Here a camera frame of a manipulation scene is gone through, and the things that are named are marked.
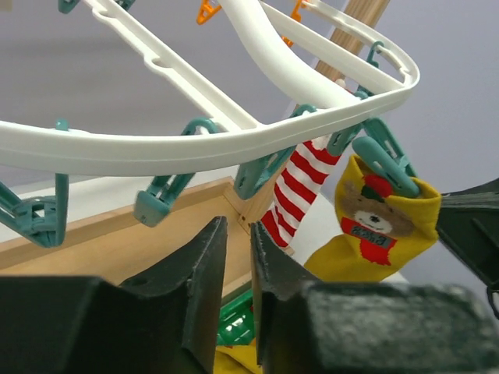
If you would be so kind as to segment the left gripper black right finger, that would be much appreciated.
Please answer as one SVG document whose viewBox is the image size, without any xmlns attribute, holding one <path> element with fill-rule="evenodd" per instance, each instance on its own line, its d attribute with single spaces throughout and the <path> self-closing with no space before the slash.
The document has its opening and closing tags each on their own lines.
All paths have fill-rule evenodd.
<svg viewBox="0 0 499 374">
<path fill-rule="evenodd" d="M 498 330 L 454 285 L 331 283 L 251 226 L 257 361 L 265 373 L 495 373 Z"/>
</svg>

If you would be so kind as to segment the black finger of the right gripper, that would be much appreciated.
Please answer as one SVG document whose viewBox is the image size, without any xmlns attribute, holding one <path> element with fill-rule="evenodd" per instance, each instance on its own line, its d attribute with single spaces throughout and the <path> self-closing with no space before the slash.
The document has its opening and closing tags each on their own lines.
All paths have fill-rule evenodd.
<svg viewBox="0 0 499 374">
<path fill-rule="evenodd" d="M 498 185 L 443 195 L 437 231 L 444 245 L 487 287 L 498 287 Z"/>
</svg>

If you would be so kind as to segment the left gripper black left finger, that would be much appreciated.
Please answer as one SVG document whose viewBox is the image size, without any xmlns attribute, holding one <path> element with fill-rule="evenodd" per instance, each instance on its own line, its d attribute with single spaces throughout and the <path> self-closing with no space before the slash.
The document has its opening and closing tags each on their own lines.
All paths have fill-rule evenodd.
<svg viewBox="0 0 499 374">
<path fill-rule="evenodd" d="M 91 276 L 1 279 L 4 373 L 210 373 L 228 223 L 113 285 Z"/>
</svg>

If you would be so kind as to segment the yellow bear sock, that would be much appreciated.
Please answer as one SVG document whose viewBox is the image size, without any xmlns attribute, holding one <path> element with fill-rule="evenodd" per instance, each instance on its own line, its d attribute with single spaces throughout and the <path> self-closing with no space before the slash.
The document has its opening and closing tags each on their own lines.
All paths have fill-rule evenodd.
<svg viewBox="0 0 499 374">
<path fill-rule="evenodd" d="M 378 282 L 399 271 L 438 239 L 441 194 L 414 178 L 419 195 L 396 194 L 352 155 L 337 184 L 334 208 L 342 230 L 315 251 L 304 267 L 328 282 Z"/>
<path fill-rule="evenodd" d="M 256 339 L 249 344 L 218 345 L 215 349 L 213 374 L 262 374 L 257 364 Z"/>
</svg>

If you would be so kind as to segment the red white striped sock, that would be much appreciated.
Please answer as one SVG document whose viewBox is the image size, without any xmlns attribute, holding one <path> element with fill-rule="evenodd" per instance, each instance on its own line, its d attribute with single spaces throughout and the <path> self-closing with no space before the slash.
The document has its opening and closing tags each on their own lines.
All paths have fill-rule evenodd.
<svg viewBox="0 0 499 374">
<path fill-rule="evenodd" d="M 339 157 L 327 151 L 327 140 L 323 136 L 296 146 L 274 183 L 271 206 L 261 222 L 280 248 L 291 243 L 322 185 L 338 163 Z"/>
</svg>

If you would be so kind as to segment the white round clip hanger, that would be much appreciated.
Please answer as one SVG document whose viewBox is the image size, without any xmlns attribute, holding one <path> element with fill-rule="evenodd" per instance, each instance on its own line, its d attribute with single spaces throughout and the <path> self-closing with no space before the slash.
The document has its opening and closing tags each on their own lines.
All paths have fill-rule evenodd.
<svg viewBox="0 0 499 374">
<path fill-rule="evenodd" d="M 141 177 L 209 171 L 246 163 L 326 136 L 402 105 L 420 79 L 397 44 L 321 1 L 307 7 L 365 44 L 380 43 L 398 78 L 261 1 L 221 7 L 265 76 L 311 115 L 265 125 L 195 70 L 113 1 L 90 1 L 93 17 L 114 30 L 153 73 L 169 81 L 221 126 L 214 135 L 121 136 L 1 123 L 1 162 L 70 175 Z"/>
</svg>

